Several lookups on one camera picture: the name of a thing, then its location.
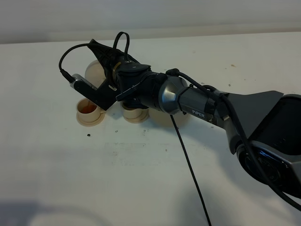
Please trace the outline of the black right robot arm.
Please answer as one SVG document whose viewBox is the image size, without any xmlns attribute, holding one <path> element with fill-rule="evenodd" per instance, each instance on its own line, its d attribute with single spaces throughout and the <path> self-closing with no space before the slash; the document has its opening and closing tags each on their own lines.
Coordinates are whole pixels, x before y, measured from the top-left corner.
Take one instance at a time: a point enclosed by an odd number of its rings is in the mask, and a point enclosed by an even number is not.
<svg viewBox="0 0 301 226">
<path fill-rule="evenodd" d="M 156 73 L 127 51 L 91 40 L 88 48 L 104 69 L 93 102 L 108 109 L 115 102 L 129 109 L 152 108 L 188 113 L 226 131 L 230 151 L 255 180 L 301 196 L 301 97 L 266 91 L 226 93 L 200 85 L 177 69 Z"/>
</svg>

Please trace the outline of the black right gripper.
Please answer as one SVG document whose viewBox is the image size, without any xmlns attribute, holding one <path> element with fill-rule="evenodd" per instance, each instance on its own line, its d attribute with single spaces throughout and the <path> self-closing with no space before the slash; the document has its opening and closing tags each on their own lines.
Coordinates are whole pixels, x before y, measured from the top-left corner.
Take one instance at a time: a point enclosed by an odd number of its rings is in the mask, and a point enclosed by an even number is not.
<svg viewBox="0 0 301 226">
<path fill-rule="evenodd" d="M 105 80 L 103 87 L 116 91 L 119 89 L 117 82 L 118 71 L 124 67 L 136 66 L 140 62 L 128 56 L 127 59 L 120 50 L 105 46 L 94 39 L 89 42 L 88 48 L 93 52 L 104 70 Z"/>
</svg>

